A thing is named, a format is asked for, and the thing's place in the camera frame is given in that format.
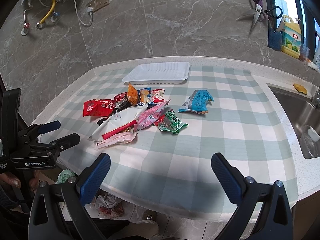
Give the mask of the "person's left hand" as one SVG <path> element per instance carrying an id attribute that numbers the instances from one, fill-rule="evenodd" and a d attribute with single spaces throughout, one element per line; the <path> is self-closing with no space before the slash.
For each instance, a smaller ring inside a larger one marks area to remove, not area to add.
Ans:
<path id="1" fill-rule="evenodd" d="M 34 171 L 34 174 L 31 178 L 31 180 L 29 181 L 29 188 L 32 192 L 36 191 L 36 189 L 39 185 L 39 174 L 40 174 L 40 171 Z M 13 187 L 16 187 L 16 188 L 21 187 L 20 180 L 16 176 L 14 176 L 13 174 L 3 173 L 0 175 L 0 179 L 1 179 L 1 182 L 4 182 L 4 183 L 11 185 Z"/>

